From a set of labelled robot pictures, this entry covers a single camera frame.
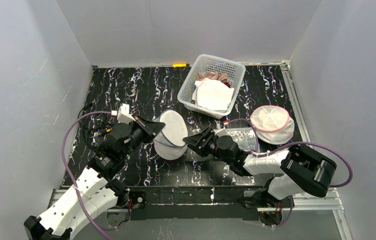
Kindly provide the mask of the white mesh bag blue trim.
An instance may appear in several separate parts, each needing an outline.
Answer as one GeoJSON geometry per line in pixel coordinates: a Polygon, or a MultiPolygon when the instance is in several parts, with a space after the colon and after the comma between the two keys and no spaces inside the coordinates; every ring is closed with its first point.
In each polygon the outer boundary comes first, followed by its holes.
{"type": "Polygon", "coordinates": [[[165,123],[165,127],[153,139],[156,153],[168,161],[176,160],[184,155],[188,148],[183,141],[183,138],[188,136],[184,118],[178,112],[168,109],[154,121],[165,123]]]}

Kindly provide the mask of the white bra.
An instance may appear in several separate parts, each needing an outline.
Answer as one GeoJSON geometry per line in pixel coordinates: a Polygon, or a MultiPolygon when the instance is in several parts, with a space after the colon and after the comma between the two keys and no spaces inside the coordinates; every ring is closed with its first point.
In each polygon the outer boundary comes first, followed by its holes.
{"type": "Polygon", "coordinates": [[[229,88],[218,80],[208,78],[195,81],[194,85],[192,100],[196,105],[211,111],[226,111],[229,108],[234,88],[229,88]]]}

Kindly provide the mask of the white mesh bag pink trim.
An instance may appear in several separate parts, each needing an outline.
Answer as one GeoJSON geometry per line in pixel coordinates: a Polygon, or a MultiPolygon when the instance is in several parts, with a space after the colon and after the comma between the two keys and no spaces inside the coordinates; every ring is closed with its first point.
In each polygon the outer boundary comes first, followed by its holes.
{"type": "Polygon", "coordinates": [[[260,140],[271,145],[283,145],[294,136],[295,122],[288,111],[275,105],[256,108],[249,117],[260,140]]]}

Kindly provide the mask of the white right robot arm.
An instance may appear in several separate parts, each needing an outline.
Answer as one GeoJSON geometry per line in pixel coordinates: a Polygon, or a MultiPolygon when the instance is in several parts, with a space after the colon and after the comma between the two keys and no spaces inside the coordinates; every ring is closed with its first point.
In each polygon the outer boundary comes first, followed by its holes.
{"type": "Polygon", "coordinates": [[[277,174],[246,200],[276,203],[286,197],[307,193],[323,198],[327,195],[337,164],[309,147],[305,142],[293,142],[267,153],[251,153],[239,148],[229,135],[218,136],[209,127],[183,138],[187,147],[201,157],[212,155],[227,164],[241,177],[277,174]]]}

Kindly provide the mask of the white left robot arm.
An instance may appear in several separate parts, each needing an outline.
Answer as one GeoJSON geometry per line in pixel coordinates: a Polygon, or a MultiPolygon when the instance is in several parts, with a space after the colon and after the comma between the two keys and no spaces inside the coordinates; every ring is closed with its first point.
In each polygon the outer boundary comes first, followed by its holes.
{"type": "Polygon", "coordinates": [[[139,116],[115,124],[93,158],[71,187],[39,216],[29,216],[23,226],[30,240],[72,240],[91,223],[107,240],[110,236],[94,219],[117,204],[130,206],[130,189],[115,176],[141,144],[147,144],[166,126],[139,116]]]}

